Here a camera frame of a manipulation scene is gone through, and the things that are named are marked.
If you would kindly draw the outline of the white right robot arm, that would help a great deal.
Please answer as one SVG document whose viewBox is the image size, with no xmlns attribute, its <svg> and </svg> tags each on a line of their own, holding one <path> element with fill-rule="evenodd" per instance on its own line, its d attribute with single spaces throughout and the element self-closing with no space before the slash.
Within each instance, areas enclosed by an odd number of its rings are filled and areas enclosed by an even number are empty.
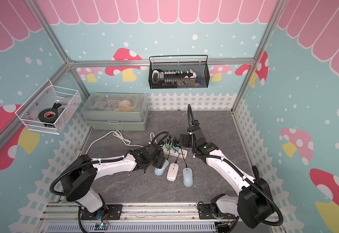
<svg viewBox="0 0 339 233">
<path fill-rule="evenodd" d="M 207 142 L 198 122 L 190 122 L 185 136 L 186 148 L 191 148 L 194 157 L 215 169 L 235 190 L 238 198 L 220 195 L 215 205 L 223 214 L 233 214 L 249 228 L 263 223 L 280 226 L 284 217 L 273 201 L 270 187 L 263 178 L 254 178 L 231 162 L 212 142 Z"/>
</svg>

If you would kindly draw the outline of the light blue wireless mouse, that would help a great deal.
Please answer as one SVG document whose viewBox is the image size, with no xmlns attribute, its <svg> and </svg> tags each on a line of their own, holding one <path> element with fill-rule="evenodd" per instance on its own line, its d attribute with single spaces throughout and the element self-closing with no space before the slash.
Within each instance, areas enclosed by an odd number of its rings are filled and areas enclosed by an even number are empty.
<svg viewBox="0 0 339 233">
<path fill-rule="evenodd" d="M 155 173 L 155 175 L 157 175 L 157 176 L 161 176 L 161 175 L 163 175 L 164 174 L 164 172 L 165 172 L 165 170 L 166 170 L 166 168 L 169 166 L 169 161 L 166 159 L 165 161 L 164 161 L 164 163 L 163 163 L 163 166 L 162 166 L 162 168 L 155 168 L 154 169 L 154 173 Z"/>
</svg>

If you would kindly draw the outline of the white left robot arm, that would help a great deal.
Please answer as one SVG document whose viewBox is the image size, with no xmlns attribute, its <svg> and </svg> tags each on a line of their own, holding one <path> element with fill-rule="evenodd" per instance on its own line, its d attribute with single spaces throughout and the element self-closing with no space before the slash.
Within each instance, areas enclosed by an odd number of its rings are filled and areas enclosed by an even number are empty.
<svg viewBox="0 0 339 233">
<path fill-rule="evenodd" d="M 92 159 L 84 154 L 52 182 L 50 193 L 64 196 L 68 202 L 76 202 L 95 213 L 107 208 L 100 194 L 91 188 L 95 180 L 120 172 L 146 170 L 149 166 L 160 169 L 164 163 L 163 149 L 157 143 L 112 158 Z"/>
</svg>

